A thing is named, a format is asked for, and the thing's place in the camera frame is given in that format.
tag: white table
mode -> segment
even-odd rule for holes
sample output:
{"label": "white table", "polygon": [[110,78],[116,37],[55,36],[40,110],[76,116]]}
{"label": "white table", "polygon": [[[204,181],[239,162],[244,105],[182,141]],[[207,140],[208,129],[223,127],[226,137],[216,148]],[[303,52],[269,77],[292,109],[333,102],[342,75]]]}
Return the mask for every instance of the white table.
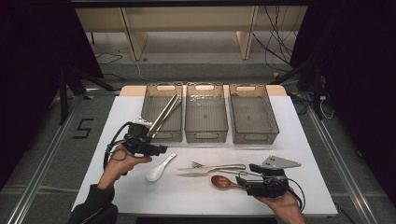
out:
{"label": "white table", "polygon": [[[333,217],[337,211],[324,183],[318,165],[308,145],[301,123],[289,96],[270,96],[280,133],[271,146],[235,146],[232,132],[228,131],[223,144],[171,144],[165,154],[153,157],[153,161],[137,165],[127,176],[116,182],[113,203],[120,213],[141,217],[272,217],[274,213],[265,204],[248,196],[241,189],[217,189],[211,182],[212,175],[225,175],[235,182],[234,175],[209,173],[189,175],[178,168],[191,167],[192,161],[205,165],[227,163],[260,164],[270,155],[298,161],[301,167],[285,169],[288,178],[297,181],[304,190],[307,217]],[[106,145],[116,131],[127,121],[139,118],[143,96],[118,96],[109,113],[90,167],[82,182],[75,206],[84,203],[90,184],[97,183],[103,172]],[[156,182],[145,178],[146,171],[160,164],[171,153],[177,157],[168,163],[163,176]],[[296,193],[298,187],[290,182]]]}

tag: person's hand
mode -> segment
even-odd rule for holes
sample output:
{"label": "person's hand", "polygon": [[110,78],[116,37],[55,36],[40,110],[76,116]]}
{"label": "person's hand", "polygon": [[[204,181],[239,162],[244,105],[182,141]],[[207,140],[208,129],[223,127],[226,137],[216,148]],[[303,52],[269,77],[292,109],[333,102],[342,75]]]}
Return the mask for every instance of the person's hand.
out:
{"label": "person's hand", "polygon": [[[121,161],[116,161],[111,158],[125,158]],[[99,180],[97,188],[109,190],[113,187],[116,180],[118,180],[122,174],[134,169],[139,163],[147,163],[152,161],[151,157],[136,157],[132,155],[123,145],[118,145],[112,152],[110,160],[107,163],[105,171]]]}
{"label": "person's hand", "polygon": [[286,191],[277,198],[255,198],[267,204],[286,223],[305,223],[298,202],[290,192]]}

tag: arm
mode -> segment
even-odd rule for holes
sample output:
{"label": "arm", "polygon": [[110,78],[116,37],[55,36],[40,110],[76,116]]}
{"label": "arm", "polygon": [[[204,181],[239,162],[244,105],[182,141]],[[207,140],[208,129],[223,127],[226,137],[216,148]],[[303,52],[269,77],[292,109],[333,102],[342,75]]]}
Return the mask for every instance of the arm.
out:
{"label": "arm", "polygon": [[113,155],[127,153],[125,160],[110,159],[97,185],[91,185],[90,193],[85,203],[79,204],[73,210],[67,223],[81,223],[85,220],[100,218],[101,223],[115,223],[118,209],[112,204],[114,198],[114,183],[127,171],[134,169],[139,163],[151,161],[151,157],[135,157],[122,145],[117,146]]}
{"label": "arm", "polygon": [[289,224],[305,223],[297,200],[290,192],[286,191],[284,195],[277,198],[255,198],[267,204],[284,222]]}

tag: wooden spoon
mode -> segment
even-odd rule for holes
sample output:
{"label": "wooden spoon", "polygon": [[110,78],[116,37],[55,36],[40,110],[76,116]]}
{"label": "wooden spoon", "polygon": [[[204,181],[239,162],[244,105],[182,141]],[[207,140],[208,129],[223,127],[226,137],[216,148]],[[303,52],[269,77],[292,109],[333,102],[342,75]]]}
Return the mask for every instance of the wooden spoon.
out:
{"label": "wooden spoon", "polygon": [[231,181],[229,178],[223,175],[214,175],[212,176],[211,181],[212,184],[219,189],[228,189],[228,188],[245,189],[244,187],[235,184],[233,181]]}

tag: metal utensil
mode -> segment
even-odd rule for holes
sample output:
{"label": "metal utensil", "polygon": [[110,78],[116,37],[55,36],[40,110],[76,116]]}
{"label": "metal utensil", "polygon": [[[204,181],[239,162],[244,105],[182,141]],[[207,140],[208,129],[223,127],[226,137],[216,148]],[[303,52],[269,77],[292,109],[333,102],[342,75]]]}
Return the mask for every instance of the metal utensil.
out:
{"label": "metal utensil", "polygon": [[[192,166],[192,168],[206,167],[205,165],[203,165],[199,162],[196,162],[196,161],[192,161],[191,166]],[[234,175],[247,175],[245,173],[245,171],[233,171],[233,170],[217,170],[217,171],[222,172],[222,173],[227,173],[227,174],[234,174]]]}
{"label": "metal utensil", "polygon": [[222,175],[214,175],[210,179],[212,181],[212,184],[216,186],[219,189],[228,189],[228,188],[239,188],[239,189],[245,189],[244,187],[235,184],[233,181],[231,181],[229,178],[222,176]]}
{"label": "metal utensil", "polygon": [[161,163],[160,165],[149,170],[146,173],[146,179],[148,181],[158,180],[161,177],[161,175],[163,174],[163,170],[165,169],[166,164],[168,164],[168,162],[171,161],[176,156],[177,156],[176,153],[172,153],[168,158],[166,158],[165,161],[163,161],[163,163]]}
{"label": "metal utensil", "polygon": [[152,123],[148,133],[155,134],[155,132],[159,131],[163,123],[165,122],[166,118],[175,110],[175,108],[180,105],[181,96],[176,94],[172,96],[168,104],[165,106],[161,114],[158,118]]}
{"label": "metal utensil", "polygon": [[196,174],[206,174],[209,171],[214,170],[245,170],[247,167],[245,164],[229,164],[229,165],[219,165],[219,166],[206,166],[200,168],[182,168],[178,169],[184,172],[196,173]]}

